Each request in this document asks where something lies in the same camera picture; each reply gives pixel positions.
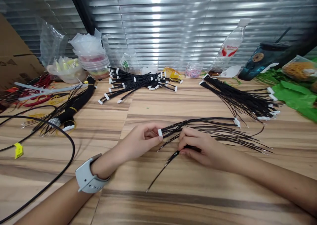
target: green plastic bag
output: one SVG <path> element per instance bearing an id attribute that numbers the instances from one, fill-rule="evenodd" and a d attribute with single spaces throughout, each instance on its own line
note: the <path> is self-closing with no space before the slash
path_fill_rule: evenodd
<path id="1" fill-rule="evenodd" d="M 287 106 L 297 110 L 303 116 L 317 123 L 317 109 L 314 108 L 314 102 L 317 95 L 309 89 L 292 84 L 290 82 L 281 81 L 281 83 L 272 87 L 274 96 L 284 101 Z"/>

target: plastic water bottle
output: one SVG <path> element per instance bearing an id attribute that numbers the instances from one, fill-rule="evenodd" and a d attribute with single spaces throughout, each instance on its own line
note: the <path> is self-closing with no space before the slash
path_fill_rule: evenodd
<path id="1" fill-rule="evenodd" d="M 218 76 L 226 68 L 243 42 L 245 27 L 250 21 L 251 19 L 240 19 L 235 30 L 226 37 L 210 68 L 209 75 Z"/>

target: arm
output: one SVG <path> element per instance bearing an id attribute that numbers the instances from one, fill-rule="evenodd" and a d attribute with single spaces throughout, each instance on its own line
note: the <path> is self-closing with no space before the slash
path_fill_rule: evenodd
<path id="1" fill-rule="evenodd" d="M 202 152 L 183 149 L 187 144 Z M 205 166 L 248 177 L 317 217 L 317 181 L 312 178 L 231 149 L 191 128 L 182 130 L 178 150 Z"/>
<path id="2" fill-rule="evenodd" d="M 142 156 L 163 140 L 157 132 L 163 127 L 156 123 L 136 126 L 122 142 L 91 164 L 92 174 L 106 179 L 124 162 Z M 74 177 L 22 217 L 16 225 L 67 225 L 92 196 L 78 192 L 78 189 Z"/>

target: cardboard box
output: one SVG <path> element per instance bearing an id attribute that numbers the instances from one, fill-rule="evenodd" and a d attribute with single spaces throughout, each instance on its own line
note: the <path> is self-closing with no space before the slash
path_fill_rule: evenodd
<path id="1" fill-rule="evenodd" d="M 43 74 L 45 68 L 32 54 L 5 17 L 0 14 L 0 90 L 27 83 Z"/>

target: gray watch strap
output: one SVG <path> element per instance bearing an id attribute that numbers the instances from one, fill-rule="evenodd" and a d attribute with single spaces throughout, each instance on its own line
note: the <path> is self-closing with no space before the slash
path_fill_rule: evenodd
<path id="1" fill-rule="evenodd" d="M 101 156 L 101 153 L 91 157 L 84 164 L 82 164 L 75 171 L 76 179 L 79 185 L 79 190 L 88 194 L 94 194 L 101 190 L 105 184 L 108 183 L 110 176 L 106 180 L 98 178 L 96 175 L 92 175 L 90 165 Z"/>

